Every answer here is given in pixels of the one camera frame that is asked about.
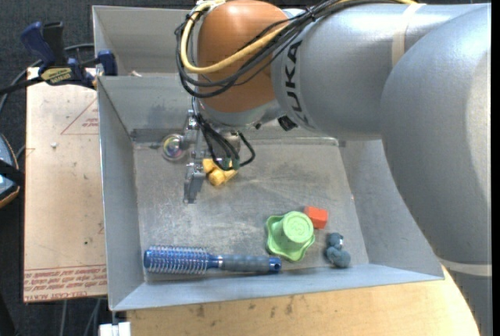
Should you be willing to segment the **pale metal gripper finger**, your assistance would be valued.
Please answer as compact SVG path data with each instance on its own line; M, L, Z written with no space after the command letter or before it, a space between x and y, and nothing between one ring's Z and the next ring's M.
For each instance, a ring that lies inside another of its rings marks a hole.
M196 201L198 193L202 189L202 185L205 180L205 173L203 171L196 170L193 175L193 201Z
M187 168L184 177L184 197L183 201L187 204L192 204L194 199L191 197L191 184L193 179L193 169Z

